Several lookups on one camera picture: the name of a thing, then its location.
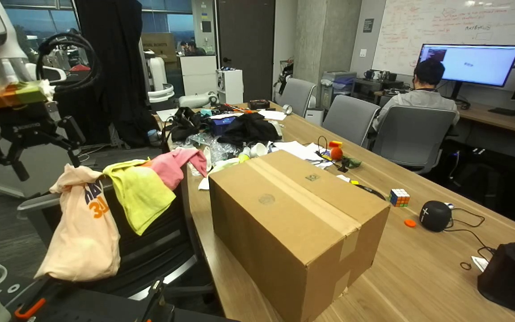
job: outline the door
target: door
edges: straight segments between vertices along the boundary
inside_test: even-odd
[[[275,0],[218,0],[219,65],[243,70],[243,100],[271,97]]]

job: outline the office chair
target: office chair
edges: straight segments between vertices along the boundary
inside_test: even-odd
[[[379,125],[371,150],[400,167],[425,174],[439,159],[439,145],[455,113],[391,108]]]
[[[295,115],[305,116],[305,109],[309,104],[309,99],[312,95],[314,84],[302,81],[302,79],[287,79],[287,84],[278,97],[278,106],[291,106],[291,111]]]
[[[364,147],[370,124],[377,111],[379,106],[371,102],[337,95],[327,111],[323,127]]]
[[[96,152],[85,161],[85,165],[92,165],[91,168],[103,168],[105,165],[123,159],[144,159],[146,156],[155,154],[155,149]],[[60,290],[76,288],[84,294],[91,292],[91,295],[94,294],[96,297],[101,294],[103,299],[135,299],[139,294],[144,294],[153,281],[160,281],[160,294],[171,306],[189,313],[198,311],[214,315],[218,311],[214,288],[207,283],[207,277],[202,272],[202,263],[193,249],[193,242],[180,209],[180,199],[177,199],[173,206],[143,233],[143,236],[137,236],[130,229],[114,195],[114,188],[109,183],[105,183],[103,193],[119,233],[121,261],[117,274],[114,277],[92,283],[50,281],[44,286],[48,286],[48,290],[57,286]],[[28,217],[39,233],[42,245],[48,247],[50,238],[60,220],[58,195],[30,199],[17,209]],[[1,303],[10,311],[14,311],[17,304],[14,299]]]

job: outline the hair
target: hair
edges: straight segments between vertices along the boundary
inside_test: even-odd
[[[439,81],[441,81],[441,75],[443,75],[443,65],[436,59],[425,59],[425,61],[420,61],[416,66],[414,66],[414,77],[420,81],[420,82],[425,82],[425,84],[432,84],[436,86]]]

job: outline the white board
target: white board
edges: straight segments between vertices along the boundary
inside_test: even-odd
[[[413,74],[421,43],[515,45],[515,0],[386,0],[373,68]]]

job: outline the black speaker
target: black speaker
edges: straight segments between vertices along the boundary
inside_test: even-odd
[[[515,243],[498,245],[486,270],[477,276],[477,290],[515,311]]]
[[[421,206],[418,222],[429,231],[443,231],[452,222],[452,208],[439,201],[429,201]]]

